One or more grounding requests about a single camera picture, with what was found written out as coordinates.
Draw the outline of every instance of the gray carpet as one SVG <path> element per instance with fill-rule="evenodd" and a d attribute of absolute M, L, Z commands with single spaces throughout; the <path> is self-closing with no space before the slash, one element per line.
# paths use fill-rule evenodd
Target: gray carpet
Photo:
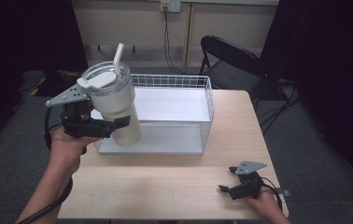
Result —
<path fill-rule="evenodd" d="M 198 68 L 189 68 L 189 72 L 196 73 Z M 175 72 L 169 68 L 132 68 L 132 73 Z M 34 83 L 38 75 L 40 73 L 27 74 L 25 86 Z M 0 131 L 0 223 L 14 222 L 46 168 L 49 152 L 42 135 L 47 100 L 25 92 L 20 108 Z M 257 113 L 260 121 L 271 115 L 261 114 L 284 103 L 262 101 Z M 56 107 L 52 123 L 59 122 L 59 114 Z M 353 171 L 332 146 L 321 139 L 317 124 L 303 104 L 297 103 L 280 114 L 264 138 L 281 187 L 291 193 L 286 203 L 292 223 L 353 223 Z M 63 220 L 60 223 L 108 222 Z"/>

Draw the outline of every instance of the gray metal bracket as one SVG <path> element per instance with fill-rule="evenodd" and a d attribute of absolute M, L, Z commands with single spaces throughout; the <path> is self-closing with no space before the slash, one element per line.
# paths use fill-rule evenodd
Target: gray metal bracket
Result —
<path fill-rule="evenodd" d="M 71 104 L 74 102 L 88 100 L 89 97 L 86 93 L 86 90 L 83 89 L 78 84 L 70 87 L 66 91 L 61 92 L 56 97 L 48 100 L 46 102 L 47 107 L 56 106 L 56 105 L 64 105 L 64 104 Z"/>
<path fill-rule="evenodd" d="M 249 175 L 257 170 L 260 170 L 263 167 L 266 167 L 267 164 L 263 162 L 255 162 L 255 161 L 241 161 L 240 165 L 237 167 L 235 171 L 238 175 Z"/>

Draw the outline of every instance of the chair backrest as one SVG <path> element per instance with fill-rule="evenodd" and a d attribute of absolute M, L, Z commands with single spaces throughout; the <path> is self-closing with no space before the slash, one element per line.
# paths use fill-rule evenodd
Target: chair backrest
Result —
<path fill-rule="evenodd" d="M 264 77 L 259 58 L 247 49 L 214 35 L 204 36 L 201 46 L 208 65 L 207 53 L 241 70 Z"/>

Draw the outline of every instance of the power outlet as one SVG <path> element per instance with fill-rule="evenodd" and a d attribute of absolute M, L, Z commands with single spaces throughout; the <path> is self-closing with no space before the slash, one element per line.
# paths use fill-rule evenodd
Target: power outlet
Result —
<path fill-rule="evenodd" d="M 161 1 L 160 11 L 164 11 L 167 8 L 167 12 L 180 12 L 180 1 Z"/>
<path fill-rule="evenodd" d="M 171 12 L 171 2 L 170 1 L 160 1 L 160 11 L 167 9 L 168 12 Z"/>

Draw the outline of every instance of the black curtain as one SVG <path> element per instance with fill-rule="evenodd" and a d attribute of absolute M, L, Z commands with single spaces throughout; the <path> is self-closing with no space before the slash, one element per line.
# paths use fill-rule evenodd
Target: black curtain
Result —
<path fill-rule="evenodd" d="M 353 167 L 353 0 L 280 0 L 261 60 L 298 83 L 325 139 Z"/>
<path fill-rule="evenodd" d="M 71 1 L 0 1 L 0 127 L 24 72 L 87 67 Z"/>

